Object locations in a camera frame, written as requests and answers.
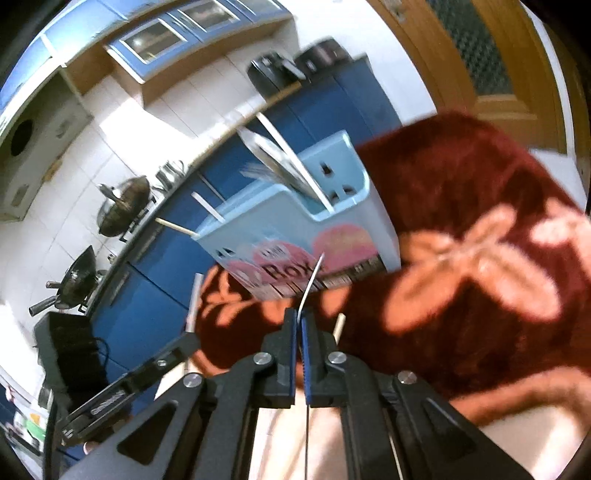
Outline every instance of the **metal screw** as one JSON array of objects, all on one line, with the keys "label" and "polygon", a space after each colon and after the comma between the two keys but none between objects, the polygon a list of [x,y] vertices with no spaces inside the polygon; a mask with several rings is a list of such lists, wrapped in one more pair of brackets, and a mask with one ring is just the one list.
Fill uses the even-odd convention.
[{"label": "metal screw", "polygon": [[255,363],[257,365],[266,365],[271,361],[271,359],[271,354],[267,352],[258,352],[255,354]]},{"label": "metal screw", "polygon": [[417,382],[417,376],[410,370],[402,370],[398,374],[398,381],[404,385],[412,385]]},{"label": "metal screw", "polygon": [[343,352],[329,353],[329,362],[333,365],[344,364],[347,356]]},{"label": "metal screw", "polygon": [[183,384],[187,388],[195,388],[201,385],[203,377],[199,374],[187,374],[183,378]]}]

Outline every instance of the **black appliance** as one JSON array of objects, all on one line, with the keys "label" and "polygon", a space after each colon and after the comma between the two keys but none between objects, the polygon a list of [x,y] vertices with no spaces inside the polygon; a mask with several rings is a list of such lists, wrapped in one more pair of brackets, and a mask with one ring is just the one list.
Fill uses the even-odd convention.
[{"label": "black appliance", "polygon": [[294,59],[295,65],[308,79],[351,61],[351,55],[332,37],[312,45]]},{"label": "black appliance", "polygon": [[298,80],[306,79],[306,75],[291,60],[276,51],[253,60],[246,73],[256,91],[265,99]]},{"label": "black appliance", "polygon": [[35,339],[47,386],[63,410],[74,411],[109,385],[89,317],[48,312],[35,325]]}]

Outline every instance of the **glass cabinet door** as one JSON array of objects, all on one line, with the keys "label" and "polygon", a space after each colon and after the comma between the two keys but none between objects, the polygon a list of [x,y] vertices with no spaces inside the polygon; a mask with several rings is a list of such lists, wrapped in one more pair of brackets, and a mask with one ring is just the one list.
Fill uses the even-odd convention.
[{"label": "glass cabinet door", "polygon": [[281,10],[281,7],[272,0],[236,0],[244,5],[255,15],[274,14]]},{"label": "glass cabinet door", "polygon": [[185,42],[184,37],[160,19],[142,26],[141,29],[121,39],[121,43],[145,64],[151,63]]},{"label": "glass cabinet door", "polygon": [[216,0],[201,1],[178,10],[205,32],[211,32],[223,25],[238,21],[236,15]]},{"label": "glass cabinet door", "polygon": [[142,83],[199,42],[197,36],[178,20],[162,15],[113,40],[106,49],[137,82]]},{"label": "glass cabinet door", "polygon": [[283,5],[274,0],[230,0],[250,20],[256,22],[265,17],[288,13]]},{"label": "glass cabinet door", "polygon": [[246,16],[226,0],[200,0],[169,13],[203,41],[248,22]]}]

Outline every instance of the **kettle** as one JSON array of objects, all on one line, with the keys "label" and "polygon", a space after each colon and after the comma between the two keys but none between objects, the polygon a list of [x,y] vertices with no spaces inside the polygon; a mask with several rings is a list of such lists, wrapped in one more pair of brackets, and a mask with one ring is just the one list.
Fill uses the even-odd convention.
[{"label": "kettle", "polygon": [[158,190],[169,192],[173,189],[174,185],[185,176],[184,163],[180,160],[178,163],[180,166],[168,161],[158,169],[155,176],[162,184],[162,188]]},{"label": "kettle", "polygon": [[265,99],[298,80],[306,80],[306,75],[291,60],[276,51],[253,60],[246,73],[256,91]]}]

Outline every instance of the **blue cabinet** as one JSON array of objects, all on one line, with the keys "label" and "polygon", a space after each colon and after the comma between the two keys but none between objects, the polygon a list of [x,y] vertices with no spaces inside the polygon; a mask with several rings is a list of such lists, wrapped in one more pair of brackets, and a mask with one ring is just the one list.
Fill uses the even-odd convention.
[{"label": "blue cabinet", "polygon": [[331,76],[295,93],[287,103],[316,142],[340,130],[347,130],[354,145],[373,137],[357,107]]},{"label": "blue cabinet", "polygon": [[167,0],[100,0],[100,2],[128,20],[149,9],[165,4]]},{"label": "blue cabinet", "polygon": [[58,18],[44,33],[59,60],[68,63],[78,52],[123,22],[122,17],[99,0],[85,0]]},{"label": "blue cabinet", "polygon": [[253,21],[282,17],[289,11],[275,0],[229,0],[240,12]]},{"label": "blue cabinet", "polygon": [[334,79],[359,111],[372,135],[383,135],[402,125],[367,58],[339,69]]},{"label": "blue cabinet", "polygon": [[6,108],[18,89],[51,57],[40,38],[27,47],[0,90],[0,111]]},{"label": "blue cabinet", "polygon": [[199,40],[190,29],[168,14],[160,15],[111,42],[121,62],[143,80],[194,48]]},{"label": "blue cabinet", "polygon": [[[208,213],[191,197],[192,192],[197,192],[214,207],[221,203],[194,174],[173,194],[158,216],[185,228],[197,229]],[[191,237],[157,223],[142,234],[128,258],[139,272],[186,308],[189,307],[195,273],[206,274],[215,263]]]},{"label": "blue cabinet", "polygon": [[109,345],[111,360],[132,369],[180,335],[186,316],[187,309],[125,264],[109,283],[92,329]]},{"label": "blue cabinet", "polygon": [[[312,135],[285,105],[275,105],[265,112],[265,116],[296,153],[315,143]],[[267,138],[271,137],[259,120],[251,121],[246,127]],[[200,171],[213,187],[228,199],[252,182],[252,179],[240,173],[249,162],[256,163],[258,160],[244,146],[242,140],[234,135],[207,159]]]},{"label": "blue cabinet", "polygon": [[226,0],[199,0],[169,13],[204,42],[250,23],[240,10]]}]

